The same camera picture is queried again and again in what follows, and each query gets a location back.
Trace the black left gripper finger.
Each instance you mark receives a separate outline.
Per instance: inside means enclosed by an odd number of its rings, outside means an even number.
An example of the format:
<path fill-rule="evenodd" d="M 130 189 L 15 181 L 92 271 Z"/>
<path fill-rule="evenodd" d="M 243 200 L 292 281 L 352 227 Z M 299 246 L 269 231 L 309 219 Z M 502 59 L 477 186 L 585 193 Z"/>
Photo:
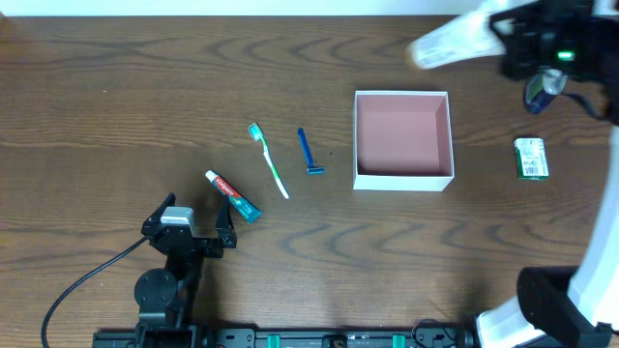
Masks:
<path fill-rule="evenodd" d="M 144 222 L 143 226 L 154 226 L 161 223 L 161 218 L 166 208 L 174 207 L 176 196 L 171 192 L 162 202 L 162 204 L 149 216 Z"/>
<path fill-rule="evenodd" d="M 228 198 L 224 198 L 218 212 L 215 229 L 224 248 L 235 248 L 237 246 L 237 235 L 229 208 L 230 201 Z"/>

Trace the red teal Colgate toothpaste tube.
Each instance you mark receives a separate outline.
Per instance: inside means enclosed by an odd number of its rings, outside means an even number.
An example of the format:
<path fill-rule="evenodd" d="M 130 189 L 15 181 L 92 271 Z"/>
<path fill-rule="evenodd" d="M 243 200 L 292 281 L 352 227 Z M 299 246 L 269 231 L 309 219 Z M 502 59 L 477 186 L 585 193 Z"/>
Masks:
<path fill-rule="evenodd" d="M 221 194 L 228 198 L 247 223 L 254 223 L 262 215 L 262 212 L 231 186 L 223 176 L 213 170 L 208 170 L 205 177 Z"/>

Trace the clear pump bottle purple liquid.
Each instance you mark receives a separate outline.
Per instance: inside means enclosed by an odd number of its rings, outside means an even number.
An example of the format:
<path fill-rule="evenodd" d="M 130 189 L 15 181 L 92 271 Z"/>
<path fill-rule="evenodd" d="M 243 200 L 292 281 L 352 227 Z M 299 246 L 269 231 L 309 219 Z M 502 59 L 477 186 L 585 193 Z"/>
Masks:
<path fill-rule="evenodd" d="M 530 114 L 542 113 L 564 90 L 568 77 L 558 70 L 537 73 L 523 92 L 524 106 Z"/>

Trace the white Pantene lotion tube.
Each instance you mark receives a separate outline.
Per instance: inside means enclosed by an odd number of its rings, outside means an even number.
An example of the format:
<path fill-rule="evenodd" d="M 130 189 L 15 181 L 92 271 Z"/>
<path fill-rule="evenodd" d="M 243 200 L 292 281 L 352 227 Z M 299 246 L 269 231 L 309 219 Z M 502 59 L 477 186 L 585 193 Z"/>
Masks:
<path fill-rule="evenodd" d="M 505 47 L 489 29 L 490 11 L 462 14 L 423 35 L 406 48 L 407 62 L 431 70 L 460 61 L 500 56 Z"/>

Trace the green white soap box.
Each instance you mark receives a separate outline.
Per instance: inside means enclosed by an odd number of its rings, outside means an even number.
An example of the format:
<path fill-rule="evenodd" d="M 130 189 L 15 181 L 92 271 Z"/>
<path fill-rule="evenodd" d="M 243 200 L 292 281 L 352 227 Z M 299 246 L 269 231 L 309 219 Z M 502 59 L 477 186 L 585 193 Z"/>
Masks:
<path fill-rule="evenodd" d="M 519 179 L 541 181 L 549 177 L 545 144 L 541 138 L 517 138 L 514 147 Z"/>

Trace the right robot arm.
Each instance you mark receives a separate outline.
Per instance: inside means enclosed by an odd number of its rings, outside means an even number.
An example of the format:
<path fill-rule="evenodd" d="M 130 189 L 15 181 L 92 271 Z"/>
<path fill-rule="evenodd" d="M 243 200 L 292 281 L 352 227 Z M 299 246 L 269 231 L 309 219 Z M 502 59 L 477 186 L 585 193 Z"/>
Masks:
<path fill-rule="evenodd" d="M 505 47 L 501 72 L 512 80 L 546 69 L 602 85 L 597 120 L 618 124 L 618 21 L 596 16 L 590 1 L 536 1 L 493 14 L 489 28 Z M 580 265 L 528 267 L 516 296 L 480 314 L 476 347 L 606 347 L 618 329 L 618 131 L 610 137 L 603 201 Z"/>

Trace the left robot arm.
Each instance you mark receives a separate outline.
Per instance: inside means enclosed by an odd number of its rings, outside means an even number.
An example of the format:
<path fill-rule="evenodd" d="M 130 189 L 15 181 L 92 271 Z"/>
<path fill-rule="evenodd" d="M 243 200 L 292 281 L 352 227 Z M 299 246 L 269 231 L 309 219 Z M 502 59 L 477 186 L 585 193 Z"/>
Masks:
<path fill-rule="evenodd" d="M 193 209 L 177 207 L 169 194 L 142 224 L 149 245 L 166 256 L 165 265 L 144 273 L 134 287 L 139 306 L 137 347 L 212 347 L 206 329 L 191 322 L 202 266 L 207 258 L 221 258 L 237 245 L 237 236 L 223 199 L 216 221 L 218 235 L 196 237 Z"/>

